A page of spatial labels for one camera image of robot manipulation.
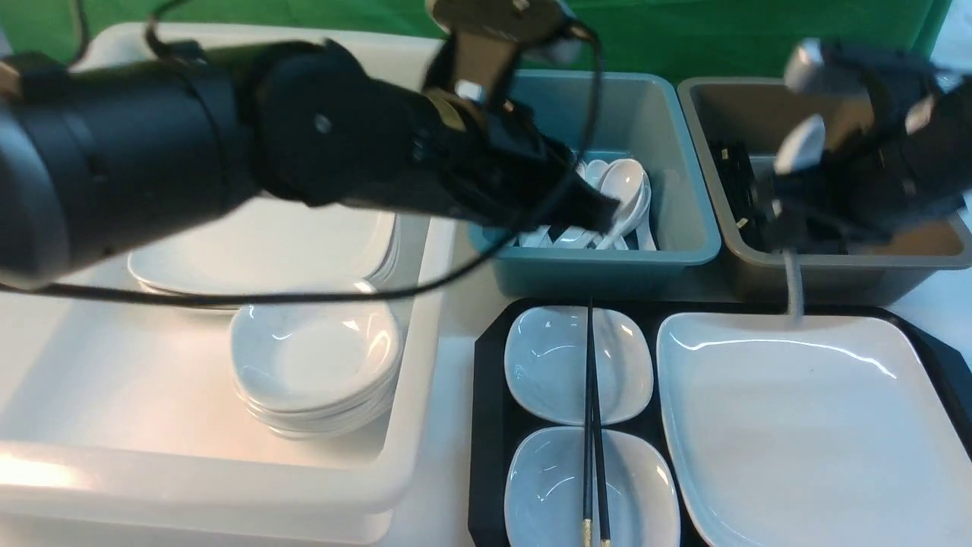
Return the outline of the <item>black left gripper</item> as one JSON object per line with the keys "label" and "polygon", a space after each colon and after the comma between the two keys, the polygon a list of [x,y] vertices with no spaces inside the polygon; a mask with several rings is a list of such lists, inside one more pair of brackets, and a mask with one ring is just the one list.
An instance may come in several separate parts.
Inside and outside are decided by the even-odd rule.
{"label": "black left gripper", "polygon": [[[596,131],[603,49],[592,27],[561,1],[428,1],[447,38],[428,66],[422,89],[458,108],[472,142],[453,160],[449,180],[484,226],[524,231],[561,225],[604,232],[620,207],[584,182],[574,163]],[[595,72],[576,149],[550,138],[534,111],[513,99],[524,58],[568,65],[591,46]]]}

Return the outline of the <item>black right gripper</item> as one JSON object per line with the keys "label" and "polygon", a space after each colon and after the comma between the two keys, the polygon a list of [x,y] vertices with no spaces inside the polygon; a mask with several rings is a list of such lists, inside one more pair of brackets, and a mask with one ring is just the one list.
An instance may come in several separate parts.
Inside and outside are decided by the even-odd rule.
{"label": "black right gripper", "polygon": [[819,165],[759,180],[768,246],[799,252],[806,220],[848,247],[885,245],[897,232],[963,207],[969,190],[969,75],[916,53],[806,38],[784,70],[795,93],[860,96],[873,118]]}

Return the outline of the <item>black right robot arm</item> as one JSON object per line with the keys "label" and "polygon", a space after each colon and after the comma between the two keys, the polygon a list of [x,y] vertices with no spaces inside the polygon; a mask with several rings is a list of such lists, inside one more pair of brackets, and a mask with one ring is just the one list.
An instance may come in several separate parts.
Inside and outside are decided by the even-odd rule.
{"label": "black right robot arm", "polygon": [[962,208],[970,190],[970,76],[943,90],[942,72],[912,52],[799,41],[785,86],[817,96],[865,93],[873,118],[833,147],[821,115],[785,136],[773,172],[750,190],[768,251],[885,245]]}

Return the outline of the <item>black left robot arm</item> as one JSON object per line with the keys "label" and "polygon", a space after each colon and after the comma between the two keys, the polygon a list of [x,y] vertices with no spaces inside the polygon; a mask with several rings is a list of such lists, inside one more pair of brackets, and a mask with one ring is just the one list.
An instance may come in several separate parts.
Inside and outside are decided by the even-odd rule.
{"label": "black left robot arm", "polygon": [[[205,307],[351,302],[348,293],[140,296],[60,278],[228,216],[261,194],[306,207],[416,213],[507,230],[608,232],[615,198],[577,173],[598,120],[603,52],[559,1],[430,1],[447,38],[417,91],[369,76],[333,40],[208,49],[73,72],[41,52],[2,59],[2,290]],[[576,151],[510,98],[526,53],[595,60]]]}

